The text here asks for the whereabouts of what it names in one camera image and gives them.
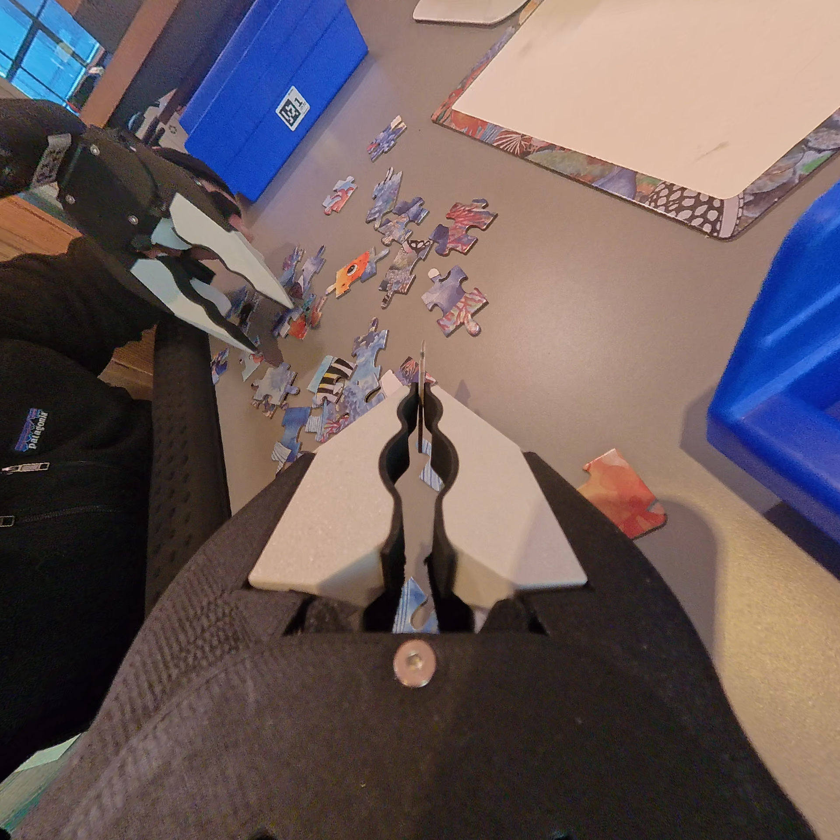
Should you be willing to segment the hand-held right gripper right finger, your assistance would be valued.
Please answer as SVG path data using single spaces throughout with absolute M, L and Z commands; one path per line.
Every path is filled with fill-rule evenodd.
M 430 460 L 443 482 L 427 558 L 438 627 L 472 631 L 474 611 L 587 576 L 520 447 L 438 385 L 424 387 Z

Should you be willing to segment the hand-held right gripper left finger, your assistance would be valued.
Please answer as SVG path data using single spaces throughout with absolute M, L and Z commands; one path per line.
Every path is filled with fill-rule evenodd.
M 405 582 L 403 504 L 417 384 L 323 444 L 248 575 L 258 590 L 301 592 L 362 609 L 363 625 L 390 631 Z

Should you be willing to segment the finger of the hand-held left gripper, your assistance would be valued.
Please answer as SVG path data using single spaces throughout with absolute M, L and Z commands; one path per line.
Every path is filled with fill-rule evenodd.
M 260 252 L 237 229 L 225 227 L 223 219 L 217 221 L 178 193 L 172 198 L 170 218 L 180 239 L 212 251 L 228 270 L 245 278 L 261 295 L 288 309 L 294 307 Z
M 131 272 L 180 320 L 244 352 L 258 351 L 241 329 L 227 320 L 230 304 L 225 295 L 194 277 L 183 259 L 139 259 Z

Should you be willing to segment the blue plastic bin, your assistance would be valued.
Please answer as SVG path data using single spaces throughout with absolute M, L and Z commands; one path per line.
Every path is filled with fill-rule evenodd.
M 185 148 L 259 199 L 368 53 L 344 1 L 258 1 L 188 102 Z

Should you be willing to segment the person's left forearm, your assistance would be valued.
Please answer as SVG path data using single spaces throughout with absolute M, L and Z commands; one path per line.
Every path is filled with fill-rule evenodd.
M 55 351 L 94 375 L 163 316 L 120 284 L 84 237 L 62 255 L 18 255 L 1 264 L 2 340 Z

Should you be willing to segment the person's left hand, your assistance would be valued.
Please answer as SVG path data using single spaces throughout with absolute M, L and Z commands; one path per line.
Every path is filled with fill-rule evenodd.
M 215 278 L 214 272 L 202 261 L 192 256 L 189 249 L 184 251 L 167 246 L 155 245 L 154 251 L 157 259 L 173 260 L 178 266 L 184 269 L 191 280 L 198 280 L 208 286 L 212 285 Z

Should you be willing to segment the dark perforated panel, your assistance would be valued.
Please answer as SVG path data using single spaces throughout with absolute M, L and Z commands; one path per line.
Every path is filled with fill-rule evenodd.
M 174 318 L 154 337 L 145 613 L 231 516 L 208 337 Z

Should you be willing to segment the glass window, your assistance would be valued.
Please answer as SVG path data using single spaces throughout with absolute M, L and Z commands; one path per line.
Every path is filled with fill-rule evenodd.
M 1 2 L 1 78 L 24 95 L 71 109 L 89 70 L 108 56 L 57 2 Z

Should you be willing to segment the blue plastic object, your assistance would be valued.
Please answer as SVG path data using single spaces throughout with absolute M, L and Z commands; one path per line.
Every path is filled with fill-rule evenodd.
M 839 184 L 784 238 L 707 411 L 717 451 L 839 539 Z

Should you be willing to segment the puzzle board with colourful border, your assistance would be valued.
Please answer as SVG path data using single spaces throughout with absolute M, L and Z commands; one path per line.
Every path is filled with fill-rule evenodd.
M 433 121 L 728 240 L 838 158 L 838 47 L 838 2 L 531 2 Z

